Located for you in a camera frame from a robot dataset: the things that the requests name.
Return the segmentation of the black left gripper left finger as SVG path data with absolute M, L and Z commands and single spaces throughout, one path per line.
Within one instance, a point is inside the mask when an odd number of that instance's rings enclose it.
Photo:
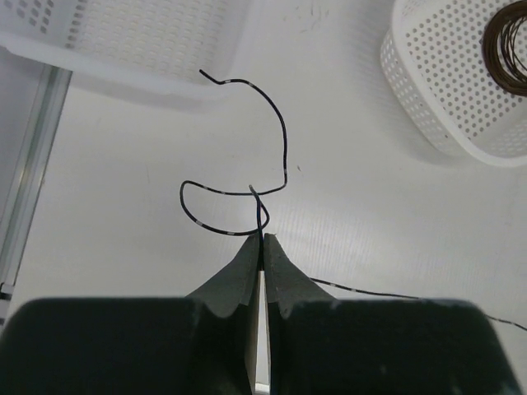
M 260 239 L 185 297 L 43 298 L 1 335 L 4 394 L 251 394 Z

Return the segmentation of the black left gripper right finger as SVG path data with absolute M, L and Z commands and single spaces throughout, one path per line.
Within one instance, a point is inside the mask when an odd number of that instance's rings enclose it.
M 340 300 L 263 240 L 273 394 L 518 394 L 492 325 L 462 300 Z

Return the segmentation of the white basket left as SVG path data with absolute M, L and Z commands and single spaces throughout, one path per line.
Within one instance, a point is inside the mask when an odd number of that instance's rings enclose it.
M 212 103 L 245 68 L 264 1 L 3 1 L 1 46 L 150 95 Z

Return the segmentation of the white basket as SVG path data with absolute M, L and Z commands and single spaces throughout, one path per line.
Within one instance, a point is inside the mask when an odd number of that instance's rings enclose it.
M 526 99 L 504 91 L 482 56 L 483 32 L 506 1 L 397 1 L 380 49 L 394 95 L 449 156 L 526 163 Z
M 1 46 L 150 95 L 212 103 L 245 68 L 264 1 L 3 1 Z

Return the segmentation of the white basket middle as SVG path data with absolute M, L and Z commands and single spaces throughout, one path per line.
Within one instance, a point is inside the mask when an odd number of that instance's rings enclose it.
M 482 56 L 483 32 L 506 1 L 397 1 L 380 49 L 394 95 L 449 156 L 526 163 L 526 99 L 504 91 Z

